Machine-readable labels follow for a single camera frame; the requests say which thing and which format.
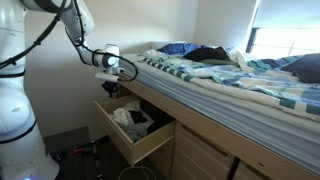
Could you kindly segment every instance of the dark blue cushion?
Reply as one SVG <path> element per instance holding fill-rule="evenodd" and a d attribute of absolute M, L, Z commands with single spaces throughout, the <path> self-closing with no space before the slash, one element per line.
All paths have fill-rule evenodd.
<path fill-rule="evenodd" d="M 173 54 L 185 55 L 198 48 L 200 48 L 200 46 L 194 43 L 172 43 L 172 44 L 167 44 L 160 49 L 157 49 L 157 51 L 166 53 L 168 55 L 173 55 Z"/>
<path fill-rule="evenodd" d="M 320 53 L 304 55 L 281 70 L 292 72 L 304 83 L 320 83 Z"/>

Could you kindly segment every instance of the black wire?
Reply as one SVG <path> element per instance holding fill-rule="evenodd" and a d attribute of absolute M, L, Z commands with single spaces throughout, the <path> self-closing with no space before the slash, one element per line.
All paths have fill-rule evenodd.
<path fill-rule="evenodd" d="M 40 46 L 41 42 L 50 34 L 50 32 L 53 30 L 57 22 L 60 20 L 61 14 L 63 13 L 63 9 L 65 8 L 67 0 L 63 0 L 61 3 L 61 6 L 54 17 L 54 19 L 51 21 L 49 26 L 41 33 L 41 35 L 37 38 L 37 40 L 26 50 L 19 53 L 18 55 L 11 57 L 3 62 L 0 63 L 0 69 L 3 69 L 11 64 L 16 65 L 16 62 L 20 60 L 22 57 L 26 56 L 29 52 L 31 52 L 36 46 Z"/>
<path fill-rule="evenodd" d="M 79 9 L 79 6 L 78 6 L 78 2 L 77 0 L 73 0 L 74 1 L 74 4 L 75 4 L 75 7 L 76 7 L 76 11 L 77 11 L 77 15 L 78 15 L 78 18 L 79 18 L 79 21 L 80 21 L 80 28 L 81 28 L 81 40 L 79 42 L 79 44 L 73 44 L 74 46 L 81 46 L 83 47 L 84 49 L 86 49 L 87 51 L 93 53 L 93 54 L 100 54 L 100 55 L 109 55 L 109 56 L 112 56 L 112 57 L 116 57 L 116 58 L 119 58 L 127 63 L 129 63 L 134 69 L 135 69 L 135 75 L 129 79 L 129 80 L 121 80 L 119 79 L 119 81 L 124 81 L 124 82 L 128 82 L 128 81 L 133 81 L 136 79 L 136 77 L 138 76 L 138 67 L 131 61 L 129 61 L 128 59 L 122 57 L 122 56 L 117 56 L 115 54 L 112 54 L 112 53 L 108 53 L 108 52 L 96 52 L 96 51 L 92 51 L 91 49 L 89 49 L 87 46 L 84 45 L 84 41 L 85 41 L 85 38 L 84 38 L 84 29 L 83 29 L 83 23 L 82 23 L 82 19 L 81 19 L 81 13 L 80 13 L 80 9 Z"/>

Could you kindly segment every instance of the wooden cabinet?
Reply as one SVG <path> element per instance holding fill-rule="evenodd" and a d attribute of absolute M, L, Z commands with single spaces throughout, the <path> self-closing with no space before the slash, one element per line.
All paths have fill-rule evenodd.
<path fill-rule="evenodd" d="M 232 157 L 177 123 L 171 179 L 226 179 Z"/>
<path fill-rule="evenodd" d="M 151 162 L 167 179 L 172 180 L 320 178 L 319 175 L 139 82 L 126 82 L 121 85 L 137 96 L 127 96 L 96 105 L 103 117 L 103 126 L 131 165 L 150 154 Z M 176 122 L 168 124 L 141 142 L 133 143 L 108 116 L 116 107 L 131 98 L 139 98 L 138 96 L 174 117 Z"/>

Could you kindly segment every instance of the floor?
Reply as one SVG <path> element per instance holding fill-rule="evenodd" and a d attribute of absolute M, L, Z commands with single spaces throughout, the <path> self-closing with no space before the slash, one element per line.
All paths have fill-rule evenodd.
<path fill-rule="evenodd" d="M 60 165 L 56 180 L 164 180 L 147 158 L 130 167 L 108 136 L 90 143 L 86 127 L 44 138 Z"/>

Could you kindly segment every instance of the striped blanket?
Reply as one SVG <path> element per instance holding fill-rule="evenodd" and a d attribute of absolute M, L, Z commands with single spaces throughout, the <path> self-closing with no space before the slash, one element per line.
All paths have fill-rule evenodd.
<path fill-rule="evenodd" d="M 247 64 L 250 55 L 234 53 L 240 68 L 211 66 L 153 50 L 142 53 L 140 61 L 186 82 L 320 121 L 320 84 L 301 83 L 288 72 L 257 71 Z"/>

